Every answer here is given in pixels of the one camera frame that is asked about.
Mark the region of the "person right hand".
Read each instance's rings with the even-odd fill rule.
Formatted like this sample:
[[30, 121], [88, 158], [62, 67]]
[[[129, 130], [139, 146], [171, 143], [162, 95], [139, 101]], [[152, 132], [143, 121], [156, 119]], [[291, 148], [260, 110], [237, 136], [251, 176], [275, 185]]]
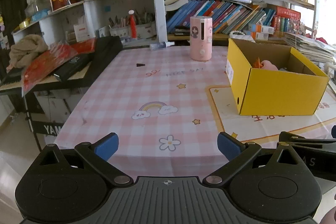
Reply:
[[320, 224], [336, 224], [335, 216], [336, 207], [333, 207], [326, 215], [321, 219]]

